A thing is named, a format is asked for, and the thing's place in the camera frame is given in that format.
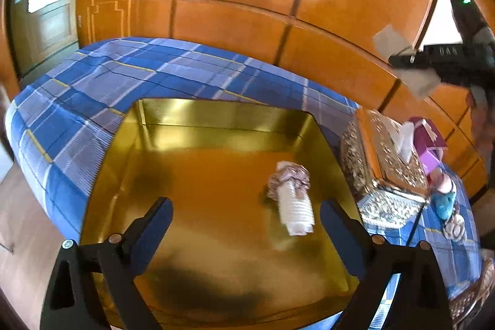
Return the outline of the blue plush toy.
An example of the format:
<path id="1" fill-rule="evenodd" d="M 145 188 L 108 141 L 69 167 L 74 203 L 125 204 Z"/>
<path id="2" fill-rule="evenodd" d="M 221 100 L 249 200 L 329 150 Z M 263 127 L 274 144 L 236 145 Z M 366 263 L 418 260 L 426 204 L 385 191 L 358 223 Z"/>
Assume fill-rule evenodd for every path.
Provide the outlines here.
<path id="1" fill-rule="evenodd" d="M 450 219 L 455 202 L 456 194 L 453 192 L 449 192 L 447 194 L 434 193 L 431 195 L 432 208 L 439 219 L 443 221 Z"/>

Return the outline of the white ribbed sock roll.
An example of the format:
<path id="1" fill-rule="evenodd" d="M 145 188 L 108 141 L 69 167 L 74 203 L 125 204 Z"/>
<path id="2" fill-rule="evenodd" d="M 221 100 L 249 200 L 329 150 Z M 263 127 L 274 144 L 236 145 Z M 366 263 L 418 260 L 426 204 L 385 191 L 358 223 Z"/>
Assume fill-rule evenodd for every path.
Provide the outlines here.
<path id="1" fill-rule="evenodd" d="M 310 198 L 298 193 L 295 180 L 283 182 L 277 188 L 280 222 L 290 236 L 305 236 L 314 232 L 316 224 Z"/>

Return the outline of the pink satin scrunchie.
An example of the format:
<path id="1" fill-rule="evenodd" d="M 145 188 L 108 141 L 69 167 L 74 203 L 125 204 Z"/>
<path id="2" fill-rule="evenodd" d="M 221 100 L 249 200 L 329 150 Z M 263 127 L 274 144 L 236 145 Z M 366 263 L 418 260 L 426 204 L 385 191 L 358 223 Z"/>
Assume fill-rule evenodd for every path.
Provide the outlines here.
<path id="1" fill-rule="evenodd" d="M 294 185 L 297 199 L 304 199 L 310 189 L 310 173 L 302 165 L 281 161 L 276 165 L 276 172 L 269 177 L 268 197 L 278 200 L 278 188 L 287 182 Z"/>

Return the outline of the pink plush toy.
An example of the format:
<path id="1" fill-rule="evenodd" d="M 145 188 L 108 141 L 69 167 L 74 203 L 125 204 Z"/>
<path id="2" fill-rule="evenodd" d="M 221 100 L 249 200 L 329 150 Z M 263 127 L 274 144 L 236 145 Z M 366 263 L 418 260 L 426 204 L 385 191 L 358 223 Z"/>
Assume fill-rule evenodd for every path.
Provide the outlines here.
<path id="1" fill-rule="evenodd" d="M 451 176 L 441 170 L 430 174 L 432 188 L 441 194 L 456 194 L 456 184 Z"/>

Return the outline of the white tissue sheet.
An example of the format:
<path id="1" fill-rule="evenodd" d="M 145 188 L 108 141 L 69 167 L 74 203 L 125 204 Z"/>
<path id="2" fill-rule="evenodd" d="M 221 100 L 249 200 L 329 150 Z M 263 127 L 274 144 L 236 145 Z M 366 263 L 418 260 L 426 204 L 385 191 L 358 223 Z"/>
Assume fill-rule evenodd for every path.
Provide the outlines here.
<path id="1" fill-rule="evenodd" d="M 392 139 L 395 152 L 404 164 L 409 164 L 414 150 L 415 124 L 404 122 L 399 128 L 392 126 L 389 135 Z"/>

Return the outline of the ornate silver tissue box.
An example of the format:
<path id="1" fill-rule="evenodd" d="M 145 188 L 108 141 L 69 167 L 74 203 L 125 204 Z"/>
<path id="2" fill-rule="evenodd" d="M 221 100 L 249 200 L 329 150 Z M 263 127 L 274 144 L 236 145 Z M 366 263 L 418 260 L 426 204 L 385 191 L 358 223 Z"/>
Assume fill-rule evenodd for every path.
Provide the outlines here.
<path id="1" fill-rule="evenodd" d="M 341 139 L 341 165 L 360 215 L 368 225 L 400 229 L 429 203 L 429 184 L 414 148 L 404 164 L 389 135 L 402 124 L 361 107 Z"/>

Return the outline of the gold metal tray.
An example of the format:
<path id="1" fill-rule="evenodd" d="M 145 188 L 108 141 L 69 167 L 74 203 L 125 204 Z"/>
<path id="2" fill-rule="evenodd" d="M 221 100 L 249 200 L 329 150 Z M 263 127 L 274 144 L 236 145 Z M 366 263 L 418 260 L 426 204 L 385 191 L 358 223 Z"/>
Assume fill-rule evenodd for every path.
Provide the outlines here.
<path id="1" fill-rule="evenodd" d="M 156 199 L 173 220 L 138 291 L 168 329 L 294 329 L 343 310 L 358 281 L 321 224 L 290 236 L 266 194 L 278 162 L 310 202 L 357 206 L 315 118 L 234 101 L 149 98 L 126 113 L 86 207 L 82 244 L 123 232 Z"/>

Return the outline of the blue plaid tablecloth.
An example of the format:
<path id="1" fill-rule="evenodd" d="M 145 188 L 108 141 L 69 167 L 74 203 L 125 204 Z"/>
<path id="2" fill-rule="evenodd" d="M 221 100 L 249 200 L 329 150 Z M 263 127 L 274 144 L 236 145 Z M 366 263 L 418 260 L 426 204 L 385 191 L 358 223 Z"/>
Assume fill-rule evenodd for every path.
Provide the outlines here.
<path id="1" fill-rule="evenodd" d="M 243 54 L 170 38 L 112 38 L 75 51 L 14 98 L 7 138 L 53 224 L 81 243 L 86 207 L 126 113 L 149 98 L 234 101 L 313 116 L 336 160 L 368 101 Z M 331 329 L 341 311 L 303 329 Z"/>

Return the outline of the glass panel door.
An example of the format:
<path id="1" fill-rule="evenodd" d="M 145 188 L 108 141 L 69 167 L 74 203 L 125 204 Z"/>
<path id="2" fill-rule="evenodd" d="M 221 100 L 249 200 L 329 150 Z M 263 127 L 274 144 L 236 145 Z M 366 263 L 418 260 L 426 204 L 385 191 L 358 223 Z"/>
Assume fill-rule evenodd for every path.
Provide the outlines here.
<path id="1" fill-rule="evenodd" d="M 78 44 L 75 0 L 7 0 L 7 27 L 19 78 Z"/>

